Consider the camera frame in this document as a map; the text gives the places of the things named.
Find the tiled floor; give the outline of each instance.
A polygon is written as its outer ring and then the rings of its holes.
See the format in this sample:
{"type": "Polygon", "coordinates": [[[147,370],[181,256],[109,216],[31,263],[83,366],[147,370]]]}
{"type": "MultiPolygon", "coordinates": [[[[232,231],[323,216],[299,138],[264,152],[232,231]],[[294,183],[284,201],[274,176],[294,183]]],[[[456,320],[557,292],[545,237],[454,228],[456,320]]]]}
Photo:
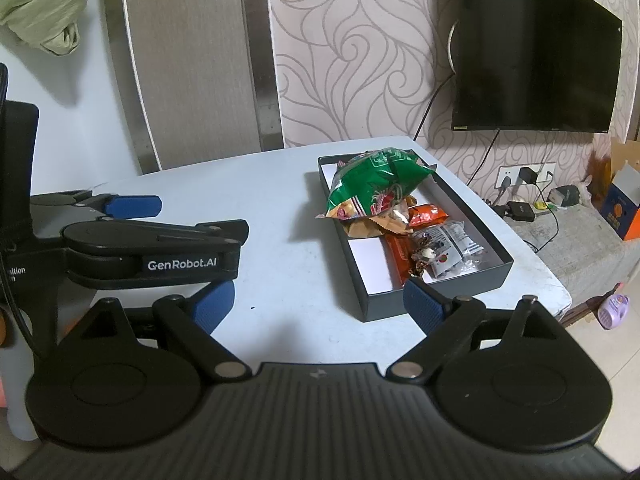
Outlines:
{"type": "MultiPolygon", "coordinates": [[[[624,323],[606,331],[587,316],[569,332],[609,379],[613,407],[598,446],[627,470],[640,467],[640,276],[624,290],[632,309],[624,323]]],[[[9,432],[6,410],[0,410],[0,466],[11,470],[37,447],[9,432]]]]}

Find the purple bottle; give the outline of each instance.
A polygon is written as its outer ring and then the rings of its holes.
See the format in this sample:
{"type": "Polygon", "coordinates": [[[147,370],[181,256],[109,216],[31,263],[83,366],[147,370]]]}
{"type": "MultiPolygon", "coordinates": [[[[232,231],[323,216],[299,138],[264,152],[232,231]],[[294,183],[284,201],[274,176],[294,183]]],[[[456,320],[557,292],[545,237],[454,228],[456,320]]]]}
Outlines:
{"type": "Polygon", "coordinates": [[[602,302],[598,308],[598,321],[606,330],[617,327],[629,310],[629,297],[624,294],[613,294],[602,302]]]}

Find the orange snack package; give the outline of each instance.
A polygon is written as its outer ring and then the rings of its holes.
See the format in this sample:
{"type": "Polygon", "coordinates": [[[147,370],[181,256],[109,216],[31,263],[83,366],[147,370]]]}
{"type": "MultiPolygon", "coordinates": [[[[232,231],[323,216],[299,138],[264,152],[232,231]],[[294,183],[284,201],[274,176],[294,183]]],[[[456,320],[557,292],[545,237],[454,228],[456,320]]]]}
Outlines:
{"type": "Polygon", "coordinates": [[[444,209],[433,204],[410,207],[409,214],[411,215],[409,227],[419,227],[420,229],[441,224],[449,218],[449,215],[444,212],[444,209]]]}
{"type": "Polygon", "coordinates": [[[415,251],[416,247],[408,236],[385,234],[385,242],[389,246],[389,249],[391,249],[391,254],[394,257],[400,283],[404,285],[404,282],[409,279],[409,276],[414,270],[414,261],[411,258],[411,253],[415,251]]]}

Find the white wall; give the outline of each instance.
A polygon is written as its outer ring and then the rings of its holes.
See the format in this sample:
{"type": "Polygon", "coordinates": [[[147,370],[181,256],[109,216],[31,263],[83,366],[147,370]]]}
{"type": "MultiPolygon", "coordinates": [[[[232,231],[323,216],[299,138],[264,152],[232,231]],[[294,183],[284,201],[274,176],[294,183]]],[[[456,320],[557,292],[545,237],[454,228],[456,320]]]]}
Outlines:
{"type": "Polygon", "coordinates": [[[0,27],[0,62],[9,68],[8,98],[40,109],[33,194],[92,187],[140,173],[99,0],[89,0],[79,29],[78,48],[55,57],[19,44],[0,27]]]}

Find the metal screw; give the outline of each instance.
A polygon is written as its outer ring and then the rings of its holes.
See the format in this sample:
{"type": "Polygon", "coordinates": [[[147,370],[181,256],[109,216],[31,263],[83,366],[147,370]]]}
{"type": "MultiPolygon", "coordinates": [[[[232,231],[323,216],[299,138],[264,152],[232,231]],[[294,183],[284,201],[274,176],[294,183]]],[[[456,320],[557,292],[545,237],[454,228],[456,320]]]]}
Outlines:
{"type": "Polygon", "coordinates": [[[412,361],[400,361],[391,367],[391,373],[404,379],[415,379],[422,373],[422,367],[412,361]]]}
{"type": "Polygon", "coordinates": [[[220,377],[235,379],[245,374],[246,367],[237,361],[224,361],[213,369],[220,377]]]}

